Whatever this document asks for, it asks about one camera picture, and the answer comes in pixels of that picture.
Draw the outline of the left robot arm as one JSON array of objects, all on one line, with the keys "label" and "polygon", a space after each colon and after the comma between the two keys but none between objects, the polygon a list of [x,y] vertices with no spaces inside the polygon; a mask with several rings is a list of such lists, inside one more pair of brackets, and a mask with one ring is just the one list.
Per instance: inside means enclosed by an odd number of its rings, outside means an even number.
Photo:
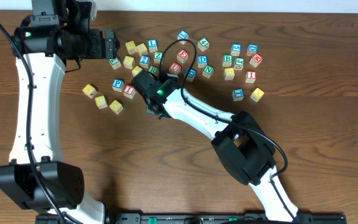
[{"label": "left robot arm", "polygon": [[65,163],[60,90],[67,61],[113,59],[113,30],[90,28],[93,1],[32,1],[33,13],[9,36],[19,77],[17,129],[0,189],[37,223],[113,223],[105,204],[85,192],[83,172]]}]

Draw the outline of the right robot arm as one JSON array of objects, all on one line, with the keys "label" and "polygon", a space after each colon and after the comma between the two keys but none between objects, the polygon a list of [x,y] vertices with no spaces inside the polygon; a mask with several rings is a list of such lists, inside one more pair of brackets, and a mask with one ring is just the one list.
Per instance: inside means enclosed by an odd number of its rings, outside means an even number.
[{"label": "right robot arm", "polygon": [[300,220],[298,207],[278,178],[283,171],[277,169],[274,154],[284,151],[249,113],[233,114],[213,108],[192,96],[174,75],[159,79],[142,71],[131,84],[143,97],[149,113],[180,120],[209,138],[226,171],[253,189],[268,220]]}]

